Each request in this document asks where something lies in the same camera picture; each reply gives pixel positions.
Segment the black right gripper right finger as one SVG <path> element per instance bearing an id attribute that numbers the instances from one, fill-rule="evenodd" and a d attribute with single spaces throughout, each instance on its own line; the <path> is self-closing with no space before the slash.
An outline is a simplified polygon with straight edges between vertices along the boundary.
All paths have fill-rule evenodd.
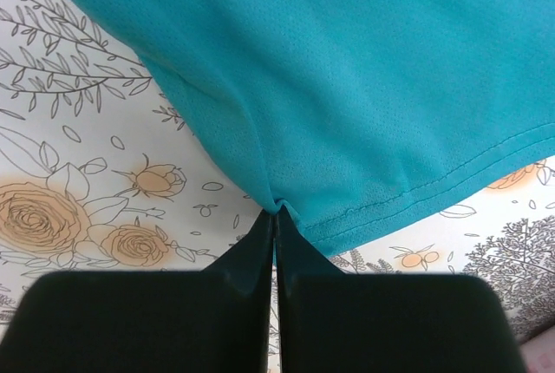
<path id="1" fill-rule="evenodd" d="M 275 218 L 284 372 L 521 372 L 500 302 L 480 278 L 348 274 Z"/>

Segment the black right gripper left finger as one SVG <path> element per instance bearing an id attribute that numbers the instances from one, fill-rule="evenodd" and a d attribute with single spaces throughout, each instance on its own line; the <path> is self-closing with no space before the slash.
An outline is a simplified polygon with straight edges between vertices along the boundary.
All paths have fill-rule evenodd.
<path id="1" fill-rule="evenodd" d="M 55 272 L 24 294 L 4 372 L 264 372 L 272 219 L 194 271 Z"/>

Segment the teal t-shirt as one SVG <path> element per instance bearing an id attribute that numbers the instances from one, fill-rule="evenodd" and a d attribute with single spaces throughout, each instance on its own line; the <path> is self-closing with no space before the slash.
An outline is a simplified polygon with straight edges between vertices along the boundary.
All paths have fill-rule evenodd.
<path id="1" fill-rule="evenodd" d="M 554 0 L 72 0 L 335 255 L 554 153 Z"/>

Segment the floral patterned table mat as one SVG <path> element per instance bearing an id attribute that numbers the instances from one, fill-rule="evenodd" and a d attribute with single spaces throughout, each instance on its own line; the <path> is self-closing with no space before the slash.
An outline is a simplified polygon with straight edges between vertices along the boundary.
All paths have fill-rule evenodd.
<path id="1" fill-rule="evenodd" d="M 130 48 L 71 0 L 1 0 L 2 326 L 43 275 L 199 270 L 258 212 Z M 528 369 L 554 369 L 552 157 L 332 262 L 480 276 Z"/>

